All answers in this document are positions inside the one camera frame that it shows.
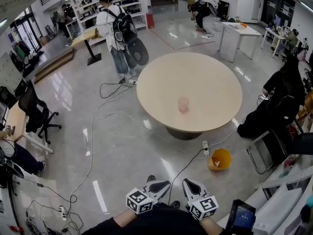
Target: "table base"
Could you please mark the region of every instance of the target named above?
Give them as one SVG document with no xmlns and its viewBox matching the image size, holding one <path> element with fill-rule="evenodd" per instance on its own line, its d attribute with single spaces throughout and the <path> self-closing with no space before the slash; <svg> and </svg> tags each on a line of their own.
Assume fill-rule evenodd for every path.
<svg viewBox="0 0 313 235">
<path fill-rule="evenodd" d="M 180 140 L 196 139 L 202 134 L 202 132 L 183 132 L 183 131 L 174 130 L 169 127 L 165 127 L 165 128 L 169 134 L 171 134 L 174 138 L 180 139 Z"/>
<path fill-rule="evenodd" d="M 101 53 L 99 54 L 96 54 L 94 57 L 90 57 L 88 58 L 88 62 L 87 62 L 87 66 L 88 65 L 92 65 L 98 61 L 100 61 L 102 58 L 101 58 Z"/>
</svg>

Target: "wooden platform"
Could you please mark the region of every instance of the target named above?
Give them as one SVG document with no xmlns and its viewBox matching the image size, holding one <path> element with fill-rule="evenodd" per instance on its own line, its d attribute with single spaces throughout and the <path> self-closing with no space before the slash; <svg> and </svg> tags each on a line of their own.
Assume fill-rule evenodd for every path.
<svg viewBox="0 0 313 235">
<path fill-rule="evenodd" d="M 68 48 L 53 59 L 50 59 L 40 65 L 40 68 L 35 74 L 34 83 L 37 84 L 39 81 L 57 70 L 59 67 L 73 60 L 74 52 L 74 48 Z"/>
</svg>

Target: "gray floor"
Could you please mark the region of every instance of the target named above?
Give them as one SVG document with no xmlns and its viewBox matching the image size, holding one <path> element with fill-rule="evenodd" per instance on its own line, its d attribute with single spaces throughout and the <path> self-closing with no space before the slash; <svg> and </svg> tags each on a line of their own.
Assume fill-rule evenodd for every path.
<svg viewBox="0 0 313 235">
<path fill-rule="evenodd" d="M 150 61 L 168 53 L 189 51 L 212 56 L 226 64 L 237 76 L 243 91 L 241 109 L 235 119 L 227 125 L 192 141 L 176 140 L 167 133 L 164 126 L 142 109 L 136 90 L 129 89 L 118 101 L 105 104 L 97 115 L 101 118 L 111 112 L 124 112 L 130 117 L 119 113 L 102 120 L 94 118 L 92 126 L 92 116 L 104 102 L 99 96 L 99 86 L 104 82 L 119 81 L 105 43 L 92 48 L 95 54 L 102 53 L 101 61 L 87 66 L 89 53 L 86 47 L 81 45 L 77 47 L 74 60 L 36 85 L 39 98 L 52 110 L 60 113 L 53 122 L 62 124 L 63 129 L 49 130 L 50 147 L 54 154 L 47 156 L 48 167 L 43 177 L 37 178 L 27 173 L 25 177 L 49 186 L 65 198 L 69 198 L 85 178 L 90 167 L 89 154 L 92 152 L 91 172 L 76 191 L 78 201 L 71 207 L 71 211 L 78 213 L 84 222 L 82 231 L 125 210 L 125 195 L 133 188 L 144 185 L 148 175 L 154 174 L 158 179 L 173 180 L 189 163 L 191 156 L 202 148 L 202 141 L 214 144 L 236 131 L 238 123 L 256 108 L 257 98 L 262 92 L 264 83 L 283 64 L 281 58 L 271 57 L 270 43 L 266 42 L 265 47 L 260 49 L 261 38 L 257 40 L 253 60 L 239 50 L 235 62 L 230 63 L 228 52 L 232 39 L 225 34 L 222 51 L 217 51 L 220 33 L 212 28 L 214 17 L 207 18 L 205 22 L 205 27 L 215 34 L 211 39 L 214 42 L 207 43 L 195 32 L 195 25 L 190 20 L 190 14 L 185 11 L 185 4 L 180 3 L 177 10 L 175 11 L 174 6 L 155 8 L 155 28 L 140 30 L 139 37 L 148 49 Z M 261 34 L 264 33 L 259 26 L 253 27 Z M 138 67 L 137 73 L 140 73 L 141 69 L 143 67 Z M 115 88 L 112 85 L 105 85 L 101 93 L 110 94 Z M 181 188 L 182 179 L 188 177 L 198 180 L 206 185 L 219 202 L 220 208 L 213 218 L 215 220 L 222 218 L 230 211 L 234 199 L 245 200 L 253 193 L 253 186 L 268 177 L 268 174 L 263 176 L 256 174 L 245 151 L 248 142 L 234 133 L 225 142 L 211 147 L 210 154 L 219 148 L 230 151 L 232 155 L 230 168 L 224 171 L 210 171 L 207 168 L 207 159 L 194 160 L 176 179 L 171 199 L 180 200 L 183 209 L 186 200 Z M 26 144 L 26 147 L 38 159 L 44 155 L 42 151 L 29 144 Z M 102 212 L 97 200 L 94 181 L 98 181 L 108 210 L 106 213 Z M 31 182 L 23 180 L 20 182 L 21 185 L 16 187 L 18 197 L 15 198 L 15 203 L 22 225 L 25 220 L 25 209 L 31 200 L 35 199 L 41 204 L 55 208 L 60 204 L 69 207 L 67 202 L 50 190 L 36 187 Z M 66 225 L 59 217 L 59 213 L 40 208 L 36 203 L 28 209 L 28 214 L 34 217 L 39 227 L 42 226 L 40 215 L 42 220 L 59 231 Z M 79 226 L 79 219 L 75 215 L 72 218 Z"/>
</svg>

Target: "yellow trash bin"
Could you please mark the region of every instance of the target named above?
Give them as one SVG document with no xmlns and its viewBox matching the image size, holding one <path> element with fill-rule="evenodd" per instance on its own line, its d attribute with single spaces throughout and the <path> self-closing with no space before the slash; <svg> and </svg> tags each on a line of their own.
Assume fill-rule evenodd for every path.
<svg viewBox="0 0 313 235">
<path fill-rule="evenodd" d="M 225 149 L 219 149 L 214 152 L 208 160 L 207 166 L 210 170 L 224 170 L 230 166 L 231 155 Z"/>
</svg>

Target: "round table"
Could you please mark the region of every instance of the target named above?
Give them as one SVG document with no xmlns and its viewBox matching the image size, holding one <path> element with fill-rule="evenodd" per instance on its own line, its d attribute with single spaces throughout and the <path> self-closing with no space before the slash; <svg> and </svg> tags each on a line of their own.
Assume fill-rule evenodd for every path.
<svg viewBox="0 0 313 235">
<path fill-rule="evenodd" d="M 192 52 L 167 54 L 149 63 L 138 78 L 137 95 L 146 112 L 182 140 L 230 122 L 243 98 L 237 77 L 226 65 Z M 185 113 L 178 107 L 182 97 L 189 100 Z"/>
</svg>

